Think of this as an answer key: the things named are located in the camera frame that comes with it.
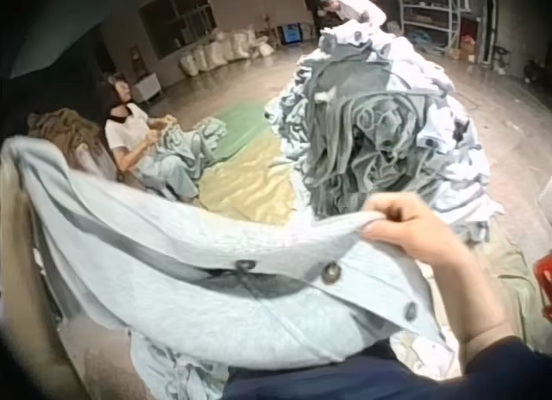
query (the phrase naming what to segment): shelving unit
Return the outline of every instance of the shelving unit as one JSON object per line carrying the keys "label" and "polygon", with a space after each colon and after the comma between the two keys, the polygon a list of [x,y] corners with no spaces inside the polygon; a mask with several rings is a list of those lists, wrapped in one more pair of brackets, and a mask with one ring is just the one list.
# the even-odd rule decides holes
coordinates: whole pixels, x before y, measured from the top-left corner
{"label": "shelving unit", "polygon": [[457,48],[460,41],[460,0],[399,0],[400,21],[406,27],[418,27],[445,33],[444,40],[436,42],[435,49],[446,51]]}

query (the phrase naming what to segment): woman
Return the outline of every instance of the woman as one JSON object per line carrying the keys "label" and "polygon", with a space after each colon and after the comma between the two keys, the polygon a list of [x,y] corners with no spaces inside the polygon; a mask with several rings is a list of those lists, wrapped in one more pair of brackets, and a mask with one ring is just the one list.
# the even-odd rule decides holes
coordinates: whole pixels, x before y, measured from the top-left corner
{"label": "woman", "polygon": [[173,116],[150,118],[136,104],[127,82],[112,77],[103,91],[103,103],[109,116],[105,136],[121,172],[132,172],[147,188],[169,190],[189,203],[198,196],[198,188],[188,174],[186,163],[175,155],[159,155],[156,146],[161,131],[176,124]]}

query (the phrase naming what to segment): dark sleeve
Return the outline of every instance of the dark sleeve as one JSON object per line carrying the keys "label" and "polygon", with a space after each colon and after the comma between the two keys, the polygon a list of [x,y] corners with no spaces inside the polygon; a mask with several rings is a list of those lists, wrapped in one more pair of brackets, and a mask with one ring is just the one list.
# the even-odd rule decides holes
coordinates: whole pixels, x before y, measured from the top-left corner
{"label": "dark sleeve", "polygon": [[552,359],[534,353],[521,340],[509,337],[479,353],[466,375],[443,383],[442,398],[529,400],[545,398],[552,378]]}

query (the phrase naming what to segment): red object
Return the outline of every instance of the red object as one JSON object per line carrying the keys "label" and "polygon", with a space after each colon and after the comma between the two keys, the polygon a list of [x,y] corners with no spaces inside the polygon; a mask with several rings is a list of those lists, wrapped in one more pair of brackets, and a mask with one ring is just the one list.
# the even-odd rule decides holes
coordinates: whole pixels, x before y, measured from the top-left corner
{"label": "red object", "polygon": [[552,322],[552,254],[539,260],[535,264],[535,277],[538,281],[544,296],[548,299],[549,304],[544,302],[543,315],[544,318]]}

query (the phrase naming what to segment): white t-shirt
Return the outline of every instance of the white t-shirt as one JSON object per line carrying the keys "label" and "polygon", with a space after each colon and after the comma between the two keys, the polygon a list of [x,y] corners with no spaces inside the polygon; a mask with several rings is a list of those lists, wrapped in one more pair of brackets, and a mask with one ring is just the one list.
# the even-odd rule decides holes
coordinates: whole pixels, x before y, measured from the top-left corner
{"label": "white t-shirt", "polygon": [[131,116],[124,122],[116,122],[108,119],[105,123],[105,138],[111,150],[124,147],[130,152],[133,151],[146,137],[149,131],[147,125],[147,114],[136,104],[127,104]]}
{"label": "white t-shirt", "polygon": [[360,21],[364,14],[367,14],[368,21],[375,27],[381,27],[387,20],[387,16],[383,10],[378,8],[369,0],[338,0],[341,4],[341,9],[337,14],[343,20],[355,19]]}

